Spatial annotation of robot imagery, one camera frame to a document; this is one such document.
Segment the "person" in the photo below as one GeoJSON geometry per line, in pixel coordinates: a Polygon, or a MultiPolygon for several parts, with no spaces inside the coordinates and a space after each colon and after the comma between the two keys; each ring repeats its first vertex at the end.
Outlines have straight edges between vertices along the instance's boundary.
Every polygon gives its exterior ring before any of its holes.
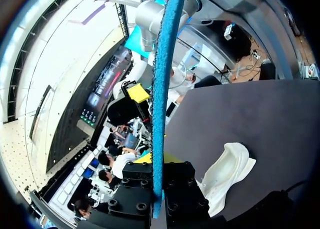
{"type": "Polygon", "coordinates": [[[122,149],[123,149],[123,146],[110,145],[108,147],[109,154],[112,155],[113,157],[120,156],[122,154],[122,149]]]}
{"type": "Polygon", "coordinates": [[[121,182],[121,179],[117,178],[116,176],[112,178],[111,173],[107,170],[100,170],[98,172],[98,177],[101,181],[108,183],[111,190],[114,190],[115,187],[121,182]]]}
{"type": "Polygon", "coordinates": [[[113,182],[114,178],[115,178],[114,180],[117,180],[117,181],[118,179],[121,180],[124,178],[122,174],[122,170],[124,169],[124,167],[128,162],[134,162],[137,159],[139,159],[139,155],[137,151],[127,147],[124,147],[122,150],[124,151],[124,154],[119,155],[116,158],[116,160],[110,155],[106,155],[107,159],[104,159],[104,163],[106,163],[105,166],[111,167],[111,171],[113,174],[113,175],[111,173],[105,174],[105,176],[108,179],[108,181],[106,182],[109,183],[109,185],[110,184],[116,185],[116,183],[113,182]]]}
{"type": "Polygon", "coordinates": [[[74,212],[77,217],[84,217],[88,219],[90,217],[90,214],[91,214],[90,211],[92,209],[107,214],[109,212],[108,206],[109,206],[108,203],[104,202],[104,203],[99,203],[99,205],[96,207],[93,207],[92,203],[88,199],[83,198],[83,199],[77,200],[74,203],[74,212]]]}
{"type": "Polygon", "coordinates": [[[120,128],[118,130],[114,130],[112,128],[110,128],[110,133],[112,133],[113,137],[115,139],[118,139],[120,142],[123,142],[126,139],[126,135],[121,132],[120,128]]]}
{"type": "Polygon", "coordinates": [[[109,159],[106,155],[106,151],[102,150],[99,155],[98,155],[98,161],[100,164],[104,165],[104,166],[108,166],[109,165],[109,159]]]}
{"type": "Polygon", "coordinates": [[[193,88],[204,88],[221,85],[222,83],[213,75],[208,75],[195,83],[196,77],[194,74],[187,75],[177,67],[171,68],[170,84],[168,98],[172,102],[181,103],[186,93],[193,88]]]}

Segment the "computer screen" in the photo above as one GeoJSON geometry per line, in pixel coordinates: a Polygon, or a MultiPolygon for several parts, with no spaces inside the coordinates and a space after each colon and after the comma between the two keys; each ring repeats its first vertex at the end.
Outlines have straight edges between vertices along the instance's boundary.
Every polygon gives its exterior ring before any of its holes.
{"type": "Polygon", "coordinates": [[[120,45],[102,70],[80,116],[90,126],[96,126],[98,116],[107,98],[112,94],[114,85],[121,79],[124,70],[131,64],[131,57],[129,50],[120,45]]]}
{"type": "Polygon", "coordinates": [[[99,161],[97,158],[93,158],[93,160],[90,162],[90,165],[94,168],[97,168],[99,165],[99,161]]]}
{"type": "Polygon", "coordinates": [[[84,170],[82,176],[83,176],[84,178],[86,178],[86,179],[89,179],[89,178],[91,178],[91,177],[94,175],[94,173],[95,173],[95,172],[94,172],[93,170],[91,170],[90,168],[87,168],[87,169],[84,170]]]}

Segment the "dark gray tabletop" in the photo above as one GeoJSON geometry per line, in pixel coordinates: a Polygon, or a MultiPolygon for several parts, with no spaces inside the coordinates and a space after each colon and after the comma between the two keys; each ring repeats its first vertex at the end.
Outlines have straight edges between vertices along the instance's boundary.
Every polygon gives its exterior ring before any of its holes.
{"type": "MultiPolygon", "coordinates": [[[[227,193],[221,214],[230,220],[271,191],[308,179],[320,146],[319,92],[317,81],[303,80],[193,89],[167,126],[164,150],[190,161],[201,182],[225,143],[240,142],[248,148],[256,164],[227,193]]],[[[302,188],[290,197],[297,198],[302,188]]]]}

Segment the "perforated white wall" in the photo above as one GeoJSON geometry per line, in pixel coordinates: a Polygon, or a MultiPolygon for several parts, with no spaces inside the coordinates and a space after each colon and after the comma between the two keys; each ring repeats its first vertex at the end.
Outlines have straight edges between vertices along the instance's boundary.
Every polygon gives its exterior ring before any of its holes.
{"type": "Polygon", "coordinates": [[[86,141],[83,141],[47,174],[41,173],[30,157],[33,148],[33,142],[29,138],[32,120],[33,117],[28,116],[0,126],[0,155],[8,176],[28,203],[31,200],[25,188],[29,186],[30,191],[39,191],[68,160],[86,145],[86,141]]]}

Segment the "black metal block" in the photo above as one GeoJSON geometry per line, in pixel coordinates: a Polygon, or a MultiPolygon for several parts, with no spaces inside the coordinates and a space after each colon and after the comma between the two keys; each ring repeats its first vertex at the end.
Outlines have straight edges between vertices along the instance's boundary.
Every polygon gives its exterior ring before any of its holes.
{"type": "Polygon", "coordinates": [[[137,179],[129,179],[125,177],[122,179],[121,185],[129,188],[152,189],[153,181],[151,179],[137,180],[137,179]]]}
{"type": "Polygon", "coordinates": [[[134,229],[145,228],[144,220],[126,216],[105,214],[97,210],[92,211],[89,222],[105,229],[127,229],[128,225],[134,229]]]}
{"type": "Polygon", "coordinates": [[[195,228],[205,223],[210,218],[209,201],[197,185],[191,163],[169,163],[163,168],[167,228],[195,228]]]}
{"type": "Polygon", "coordinates": [[[109,211],[135,217],[149,217],[152,209],[152,191],[145,188],[120,186],[109,200],[109,211]]]}
{"type": "Polygon", "coordinates": [[[163,166],[163,185],[168,186],[171,181],[188,181],[195,179],[195,169],[189,161],[181,163],[166,163],[163,166]]]}
{"type": "Polygon", "coordinates": [[[123,178],[152,181],[152,164],[128,162],[122,174],[123,178]]]}

